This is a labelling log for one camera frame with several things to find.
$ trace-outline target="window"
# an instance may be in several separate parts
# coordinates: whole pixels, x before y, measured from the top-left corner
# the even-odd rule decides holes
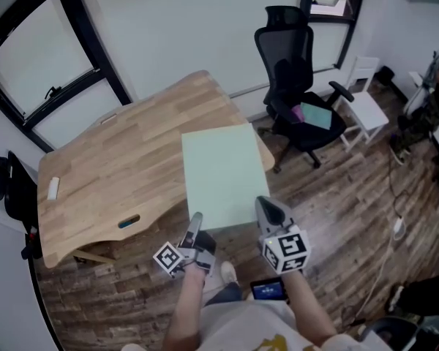
[[[307,0],[315,40],[315,71],[339,69],[345,60],[362,0]]]

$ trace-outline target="light green paper sheet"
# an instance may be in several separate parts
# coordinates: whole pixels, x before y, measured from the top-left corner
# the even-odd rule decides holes
[[[203,214],[201,229],[257,221],[255,198],[269,196],[252,125],[182,134],[189,215]]]
[[[315,105],[301,103],[302,114],[304,115],[304,122],[306,124],[321,127],[325,130],[330,130],[331,126],[331,111],[316,107]]]

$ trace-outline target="chair armrest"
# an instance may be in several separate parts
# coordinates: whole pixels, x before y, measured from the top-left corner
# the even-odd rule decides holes
[[[334,80],[329,82],[329,85],[334,88],[334,93],[330,96],[329,100],[327,101],[330,106],[332,106],[339,97],[344,97],[347,101],[352,102],[354,100],[354,96],[350,94],[349,90],[347,90],[345,87],[340,85],[338,82],[335,82]]]
[[[298,124],[301,122],[296,114],[281,99],[273,98],[270,105],[275,109],[277,115],[284,118],[289,124]]]

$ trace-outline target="wooden desk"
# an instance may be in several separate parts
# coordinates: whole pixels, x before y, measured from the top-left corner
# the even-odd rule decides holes
[[[186,198],[181,134],[246,122],[210,74],[201,71],[115,110],[45,155],[37,186],[45,265],[56,266],[86,244],[120,241],[149,228]],[[263,168],[270,170],[274,158],[257,140]],[[47,200],[52,177],[60,178],[57,200]],[[119,228],[135,215],[139,221]]]

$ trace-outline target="hand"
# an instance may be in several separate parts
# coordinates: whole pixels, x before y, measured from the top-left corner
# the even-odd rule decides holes
[[[184,270],[186,279],[194,279],[202,282],[205,281],[206,271],[205,269],[200,268],[195,261],[188,262],[184,266]]]

